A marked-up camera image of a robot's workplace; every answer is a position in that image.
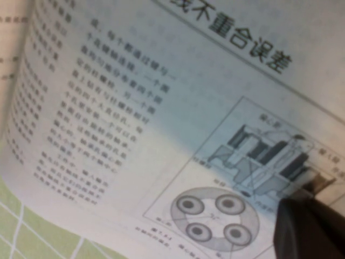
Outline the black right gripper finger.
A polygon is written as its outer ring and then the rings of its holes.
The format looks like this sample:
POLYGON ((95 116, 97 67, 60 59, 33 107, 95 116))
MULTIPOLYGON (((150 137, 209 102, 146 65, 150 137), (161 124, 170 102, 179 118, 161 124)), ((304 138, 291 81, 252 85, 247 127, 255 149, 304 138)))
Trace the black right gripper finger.
POLYGON ((273 246, 276 258, 344 258, 344 196, 280 200, 273 246))

